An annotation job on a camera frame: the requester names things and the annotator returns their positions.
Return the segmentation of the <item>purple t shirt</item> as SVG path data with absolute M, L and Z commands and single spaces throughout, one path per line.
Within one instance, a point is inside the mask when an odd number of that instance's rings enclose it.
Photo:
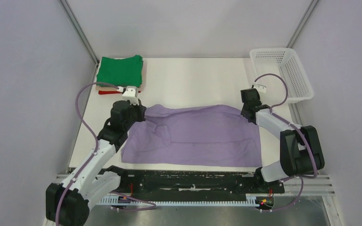
M 122 162 L 214 167 L 260 167 L 260 133 L 228 105 L 149 107 L 129 130 Z

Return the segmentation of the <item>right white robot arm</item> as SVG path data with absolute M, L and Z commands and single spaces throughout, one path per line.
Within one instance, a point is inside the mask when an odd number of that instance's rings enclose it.
M 241 90 L 241 115 L 266 129 L 280 143 L 279 160 L 255 171 L 254 188 L 266 192 L 272 183 L 294 176 L 314 177 L 325 166 L 318 133 L 313 126 L 301 126 L 282 118 L 261 102 L 257 89 Z

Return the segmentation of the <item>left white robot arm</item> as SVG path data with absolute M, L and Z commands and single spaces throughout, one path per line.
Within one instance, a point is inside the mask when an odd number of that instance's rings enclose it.
M 46 189 L 46 218 L 57 226 L 83 226 L 91 209 L 107 193 L 129 187 L 129 179 L 122 174 L 105 171 L 98 175 L 125 143 L 132 125 L 145 120 L 146 107 L 138 99 L 138 88 L 117 87 L 117 91 L 123 99 L 113 103 L 102 130 L 92 133 L 95 147 L 63 181 Z

